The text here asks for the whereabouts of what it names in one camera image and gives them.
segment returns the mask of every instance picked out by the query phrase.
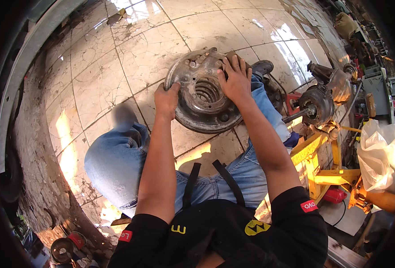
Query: black t-shirt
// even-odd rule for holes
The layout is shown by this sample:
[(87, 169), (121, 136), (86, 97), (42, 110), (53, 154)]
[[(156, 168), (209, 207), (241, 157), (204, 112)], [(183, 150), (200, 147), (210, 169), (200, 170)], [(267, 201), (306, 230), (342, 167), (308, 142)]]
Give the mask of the black t-shirt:
[(137, 214), (108, 267), (195, 267), (208, 250), (225, 260), (219, 267), (323, 267), (327, 229), (303, 187), (281, 193), (271, 206), (272, 224), (223, 199), (185, 209), (170, 224)]

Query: bag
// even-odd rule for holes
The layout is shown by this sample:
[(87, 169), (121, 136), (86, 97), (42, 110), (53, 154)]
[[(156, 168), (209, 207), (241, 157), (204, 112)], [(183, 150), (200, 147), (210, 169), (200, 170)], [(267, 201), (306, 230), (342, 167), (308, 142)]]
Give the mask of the bag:
[(395, 194), (395, 124), (379, 126), (370, 120), (362, 128), (357, 148), (361, 178), (366, 191)]

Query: red logo patch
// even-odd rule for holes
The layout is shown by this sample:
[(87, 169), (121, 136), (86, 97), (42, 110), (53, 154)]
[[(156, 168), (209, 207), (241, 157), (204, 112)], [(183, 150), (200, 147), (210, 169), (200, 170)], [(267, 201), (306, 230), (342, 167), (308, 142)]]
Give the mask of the red logo patch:
[(129, 242), (132, 238), (132, 231), (123, 230), (122, 234), (119, 237), (119, 241)]
[(306, 201), (300, 204), (300, 206), (302, 207), (302, 210), (304, 212), (310, 212), (310, 211), (314, 211), (315, 209), (318, 209), (317, 205), (315, 205), (315, 202), (313, 200)]

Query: yellow logo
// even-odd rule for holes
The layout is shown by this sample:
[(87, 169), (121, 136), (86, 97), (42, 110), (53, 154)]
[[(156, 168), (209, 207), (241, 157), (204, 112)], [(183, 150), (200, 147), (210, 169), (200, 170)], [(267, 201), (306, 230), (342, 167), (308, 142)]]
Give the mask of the yellow logo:
[(179, 225), (177, 225), (177, 229), (176, 230), (174, 230), (173, 226), (171, 226), (171, 231), (176, 232), (176, 233), (181, 233), (182, 235), (185, 234), (185, 226), (183, 226), (183, 231), (182, 232), (179, 229), (180, 229)]
[(245, 226), (245, 233), (249, 236), (256, 235), (260, 232), (265, 232), (269, 229), (270, 225), (258, 220), (251, 220)]

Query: logo patch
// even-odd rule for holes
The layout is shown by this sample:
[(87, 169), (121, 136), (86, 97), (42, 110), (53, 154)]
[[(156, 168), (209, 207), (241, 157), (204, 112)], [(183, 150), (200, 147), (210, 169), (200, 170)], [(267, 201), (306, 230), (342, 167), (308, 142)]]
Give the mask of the logo patch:
[(179, 225), (177, 225), (177, 229), (174, 230), (174, 229), (173, 229), (173, 226), (171, 226), (171, 231), (172, 231), (172, 232), (176, 232), (176, 233), (181, 233), (182, 235), (185, 234), (185, 226), (183, 226), (183, 231), (182, 231), (182, 232), (180, 231), (180, 228), (181, 228), (181, 227), (180, 227)]
[(315, 205), (315, 202), (313, 200), (303, 202), (302, 204), (300, 204), (300, 206), (302, 207), (302, 210), (304, 212), (310, 212), (318, 209), (317, 205)]
[(123, 230), (122, 234), (119, 237), (119, 241), (129, 242), (132, 238), (132, 231)]
[(245, 226), (245, 233), (249, 236), (256, 235), (260, 232), (265, 232), (270, 228), (270, 225), (258, 220), (251, 220)]

